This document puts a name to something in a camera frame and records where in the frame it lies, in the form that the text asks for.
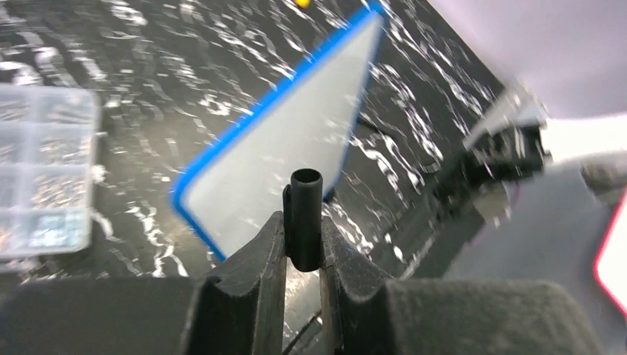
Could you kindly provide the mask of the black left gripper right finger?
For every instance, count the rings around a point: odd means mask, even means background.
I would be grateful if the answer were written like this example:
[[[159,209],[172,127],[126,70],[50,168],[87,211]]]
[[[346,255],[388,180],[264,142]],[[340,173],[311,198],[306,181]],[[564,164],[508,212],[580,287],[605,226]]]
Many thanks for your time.
[[[322,333],[328,354],[396,354],[397,282],[355,250],[336,224],[321,221]]]

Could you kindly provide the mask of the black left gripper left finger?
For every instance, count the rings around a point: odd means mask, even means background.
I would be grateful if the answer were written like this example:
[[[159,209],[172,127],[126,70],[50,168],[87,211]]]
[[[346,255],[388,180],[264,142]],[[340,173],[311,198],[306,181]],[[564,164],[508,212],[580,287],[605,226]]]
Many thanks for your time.
[[[281,354],[286,284],[282,212],[194,287],[181,354]]]

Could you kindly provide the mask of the black marker cap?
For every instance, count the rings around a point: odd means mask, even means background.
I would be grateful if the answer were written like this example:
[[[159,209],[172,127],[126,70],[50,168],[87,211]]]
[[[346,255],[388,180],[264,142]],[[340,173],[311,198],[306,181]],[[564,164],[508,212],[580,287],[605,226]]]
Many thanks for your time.
[[[321,265],[322,187],[318,171],[299,169],[282,193],[286,255],[301,272]]]

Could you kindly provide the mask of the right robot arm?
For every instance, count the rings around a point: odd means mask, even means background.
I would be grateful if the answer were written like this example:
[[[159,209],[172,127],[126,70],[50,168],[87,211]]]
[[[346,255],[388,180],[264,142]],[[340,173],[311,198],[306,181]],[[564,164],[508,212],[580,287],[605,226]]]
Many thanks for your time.
[[[626,190],[626,155],[549,167],[480,190],[449,225],[446,280],[550,280],[580,303],[607,354],[626,352],[626,318],[594,278],[595,256]]]

